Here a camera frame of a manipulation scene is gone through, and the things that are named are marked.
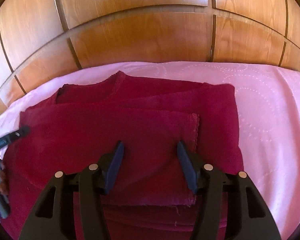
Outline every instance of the hand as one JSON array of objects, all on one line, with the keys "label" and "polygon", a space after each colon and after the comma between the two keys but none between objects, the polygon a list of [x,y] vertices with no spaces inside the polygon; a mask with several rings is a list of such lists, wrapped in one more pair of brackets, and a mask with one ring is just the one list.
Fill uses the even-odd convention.
[{"label": "hand", "polygon": [[4,172],[3,164],[1,166],[2,166],[2,170],[0,171],[0,178],[1,178],[0,193],[2,195],[8,195],[9,194],[8,179],[7,179],[6,173]]}]

